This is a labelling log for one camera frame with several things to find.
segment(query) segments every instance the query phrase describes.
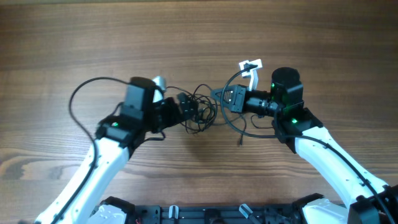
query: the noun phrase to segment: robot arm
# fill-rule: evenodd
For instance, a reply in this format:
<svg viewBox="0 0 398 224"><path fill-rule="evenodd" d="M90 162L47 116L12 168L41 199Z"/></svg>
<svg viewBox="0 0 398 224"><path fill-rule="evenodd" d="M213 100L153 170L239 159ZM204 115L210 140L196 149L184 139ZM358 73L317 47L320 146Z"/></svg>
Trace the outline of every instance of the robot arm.
<svg viewBox="0 0 398 224"><path fill-rule="evenodd" d="M163 90L165 81L161 77L153 81L139 77L131 78L120 114L108 116L99 122L95 140L98 149L96 167L83 188L60 218L55 220L93 165L93 146L62 193L37 217L35 223L88 223L95 205L113 177L126 165L134 150L146 141L146 132L163 134L163 129L195 115L197 103L190 101L186 94L181 93L177 96L180 101L178 105L174 103L173 98L163 99ZM99 216L99 219L124 223L126 215L125 211L118 209L108 210L108 213ZM91 218L90 222L101 223L97 216Z"/></svg>
<svg viewBox="0 0 398 224"><path fill-rule="evenodd" d="M272 126L275 137L285 143L293 153L309 162L334 188L346 208L333 205L321 195L311 195L297 210L307 223L379 223L379 211L385 213L390 222L398 219L398 186L388 184L360 166L330 136L327 128L308 108L304 108L303 85L300 75L293 68L278 68L272 73L271 91L256 90L256 86L233 85L229 83L239 74L258 80L257 72L262 67L259 60L240 64L241 71L224 86L213 90L213 98L221 107L232 113L255 113L274 118ZM256 137L256 135L238 132Z"/></svg>
<svg viewBox="0 0 398 224"><path fill-rule="evenodd" d="M119 142L112 139L102 138L96 140L99 149L97 168L90 175L85 186L80 190L72 204L64 212L62 219L58 223L87 223L95 205L100 200L105 189L113 177L121 170L130 159L128 148L119 147ZM52 223L54 216L70 199L93 161L93 146L90 147L85 160L69 181L62 193L55 201L36 219L36 222L45 224Z"/></svg>

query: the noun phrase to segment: end effector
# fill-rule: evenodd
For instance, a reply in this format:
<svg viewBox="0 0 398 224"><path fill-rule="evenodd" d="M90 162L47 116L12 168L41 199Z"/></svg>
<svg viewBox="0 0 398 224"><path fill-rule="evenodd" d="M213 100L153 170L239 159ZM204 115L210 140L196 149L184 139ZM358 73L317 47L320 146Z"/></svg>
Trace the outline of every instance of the end effector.
<svg viewBox="0 0 398 224"><path fill-rule="evenodd" d="M108 116L100 121L96 138L106 137L120 142L120 147L129 148L131 156L144 142L146 132L159 133L198 113L197 102L190 100L184 93L177 95L179 105L172 97L159 97L159 93L163 96L164 89L164 86L148 78L131 78L119 115Z"/></svg>

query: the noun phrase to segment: black cable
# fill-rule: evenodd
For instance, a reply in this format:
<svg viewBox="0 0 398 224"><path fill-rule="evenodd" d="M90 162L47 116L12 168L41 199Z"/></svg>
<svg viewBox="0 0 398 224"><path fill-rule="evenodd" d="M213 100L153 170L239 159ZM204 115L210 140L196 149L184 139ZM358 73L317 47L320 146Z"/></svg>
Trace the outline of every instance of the black cable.
<svg viewBox="0 0 398 224"><path fill-rule="evenodd" d="M228 88L228 85L229 85L236 77L238 77L240 74L242 74L242 73L244 73L244 72L247 72L247 71L249 71L250 69L253 69L253 68L256 68L256 67L257 67L257 65L250 65L248 68L245 68L244 70L241 70L241 71L239 71L238 73L236 73L235 75L233 75L233 76L226 82L226 84L225 84L225 86L224 86L224 88L223 88L223 91L221 92L220 99L224 99L225 91L226 91L226 89ZM226 117L225 109L224 109L224 100L221 100L221 101L220 101L220 105L221 105L221 113L223 114L223 117L224 117L226 123L227 123L231 128L233 128L235 131L237 131L237 132L239 132L239 133L241 133L241 134L243 134L243 135L245 135L245 136L254 137L254 138L275 138L275 135L257 135L257 134L250 134L250 133L247 133L247 132L245 132L245 131L242 131L242 130L238 129L238 128L237 128L236 126L234 126L234 125L232 124L232 122Z"/></svg>
<svg viewBox="0 0 398 224"><path fill-rule="evenodd" d="M234 119L232 119L232 120L230 120L230 122L234 122L234 121L236 121L237 119L239 119L239 118L241 118L240 116L237 116L236 118L234 118ZM224 123L213 123L213 126L221 126L221 125L226 125L226 122L224 122Z"/></svg>
<svg viewBox="0 0 398 224"><path fill-rule="evenodd" d="M164 134L163 131L160 132L162 134L163 138L147 138L145 139L142 143L146 142L146 141L163 141L164 139L166 139L166 135Z"/></svg>
<svg viewBox="0 0 398 224"><path fill-rule="evenodd" d="M159 90L160 94L162 94L162 96L164 96L164 91L162 90L162 88L158 85L155 86L156 90Z"/></svg>
<svg viewBox="0 0 398 224"><path fill-rule="evenodd" d="M209 96L202 95L197 93L198 89L201 86L207 87L210 91L213 90L210 86L207 84L200 84L196 87L195 91L193 93L190 93L187 90L184 90L182 88L176 87L176 86L168 86L167 88L174 88L180 91L183 91L187 94L190 100L196 101L199 105L204 105L204 108L200 108L198 110L198 116L195 116L194 118L191 119L192 122L194 122L198 127L193 128L188 125L188 121L185 121L184 123L181 123L182 126L184 126L186 132L188 134L197 134L200 132L203 132L204 130L208 129L213 123L215 122L215 119L217 117L217 111L218 111L218 105L216 100L210 99Z"/></svg>
<svg viewBox="0 0 398 224"><path fill-rule="evenodd" d="M239 117L242 118L242 120L244 121L244 127L243 127L243 131L246 130L248 124L246 122L246 119L244 118L244 116L242 114L239 114ZM241 137L239 138L239 145L242 146L243 145L243 134L241 134Z"/></svg>
<svg viewBox="0 0 398 224"><path fill-rule="evenodd" d="M72 118L72 120L86 133L86 135L89 137L90 141L93 143L93 148L94 148L94 156L93 156L93 162L90 164L90 169L88 170L85 178L82 180L82 182L80 183L80 185L77 187L77 189L75 190L75 192L72 194L72 196L70 197L70 199L66 202L66 204L62 207L62 209L55 214L54 219L52 221L51 224L57 223L59 221L59 219L63 219L63 214L65 213L65 211L68 209L69 205L73 202L73 200L76 198L76 196L79 194L79 192L81 191L81 189L83 188L83 186L86 184L87 180L90 178L91 173L94 171L94 169L97 166L97 156L98 156L98 146L95 143L95 140L93 139L93 137L91 136L90 132L79 122L79 120L77 120L76 116L73 114L72 111L72 101L73 98L75 97L77 91L83 87L84 85L86 85L87 83L93 82L93 81L97 81L97 80L112 80L112 81L116 81L119 83L123 83L128 85L128 82L125 82L123 80L119 80L117 78L111 78L111 77L97 77L97 78L92 78L89 79L85 82L83 82L82 84L80 84L78 87L76 87L76 89L73 91L72 95L69 98L69 104L68 104L68 112L70 117Z"/></svg>
<svg viewBox="0 0 398 224"><path fill-rule="evenodd" d="M253 117L254 117L254 116L257 116L258 118L260 118L260 116L259 116L258 114L254 114L254 115L252 115L252 116L250 117L251 124L252 124L255 128L258 128L258 129L270 129L270 128L274 128L274 127L259 127L259 126L255 125L254 122L253 122Z"/></svg>
<svg viewBox="0 0 398 224"><path fill-rule="evenodd" d="M116 105L116 107L115 107L115 109L112 111L112 113L109 114L108 116L113 116L113 115L118 111L118 109L119 109L122 105L123 105L123 102L118 103L118 105Z"/></svg>
<svg viewBox="0 0 398 224"><path fill-rule="evenodd" d="M276 112L274 114L274 122L275 122L275 133L279 133L279 129L278 129L278 120L277 120L277 114L280 112L280 106L277 107ZM330 149L330 151L334 152L338 157L340 157L340 159L342 159L353 171L354 173L359 177L359 179L362 180L362 182L368 187L368 189L372 192L372 194L374 195L374 198L377 200L378 204L380 205L380 207L382 208L382 212L384 212L387 216L387 218L389 219L391 224L395 224L394 218L392 217L390 211L388 210L386 204L384 204L384 202L381 200L381 198L378 196L376 190L372 187L370 181L368 179L366 179L359 170L357 170L357 168L355 168L354 165L352 165L352 163L350 163L349 160L347 160L347 158L345 158L345 156L343 156L339 151L337 151L335 148L333 148L331 145L329 145L328 143L323 142L322 140L310 137L310 136L295 136L295 135L282 135L279 137L288 139L288 138L302 138L302 139L307 139L307 140L311 140L314 142L317 142L319 144L321 144L322 146L325 146L325 149Z"/></svg>

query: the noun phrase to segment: wooden table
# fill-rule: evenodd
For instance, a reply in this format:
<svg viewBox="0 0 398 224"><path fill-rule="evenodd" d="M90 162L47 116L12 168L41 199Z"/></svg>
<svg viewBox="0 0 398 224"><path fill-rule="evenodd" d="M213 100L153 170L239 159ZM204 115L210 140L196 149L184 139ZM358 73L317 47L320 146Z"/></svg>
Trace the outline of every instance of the wooden table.
<svg viewBox="0 0 398 224"><path fill-rule="evenodd" d="M365 168L398 184L397 6L192 1L0 7L0 223L33 220L82 162L90 143L67 113L81 82L162 75L168 85L189 91L201 83L220 88L238 62L257 58L264 64L258 89L269 90L276 68L298 69L306 106ZM76 115L93 132L125 89L111 82L84 87L74 102ZM272 134L251 125L248 131ZM175 126L165 133L164 142L147 142L134 153L103 198L260 205L318 192L339 201L310 164L276 139L244 138L238 147L239 134L227 126L197 135Z"/></svg>

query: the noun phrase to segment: white cable clip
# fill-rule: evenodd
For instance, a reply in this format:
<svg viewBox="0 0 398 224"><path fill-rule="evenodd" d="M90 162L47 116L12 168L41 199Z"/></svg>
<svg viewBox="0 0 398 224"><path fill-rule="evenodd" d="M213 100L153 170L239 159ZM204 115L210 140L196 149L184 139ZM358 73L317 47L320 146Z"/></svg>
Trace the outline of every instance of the white cable clip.
<svg viewBox="0 0 398 224"><path fill-rule="evenodd" d="M169 208L169 218L178 219L179 208L176 205L172 205Z"/></svg>
<svg viewBox="0 0 398 224"><path fill-rule="evenodd" d="M245 60L245 61L239 63L239 67L241 68L241 70L245 69L246 64L257 65L256 68L252 68L249 71L242 73L243 78L250 77L250 84L249 84L248 90L252 91L257 88L257 84L259 82L259 77L257 76L257 69L262 68L262 63L261 63L261 59L257 59L257 60L251 61L251 62L249 60Z"/></svg>

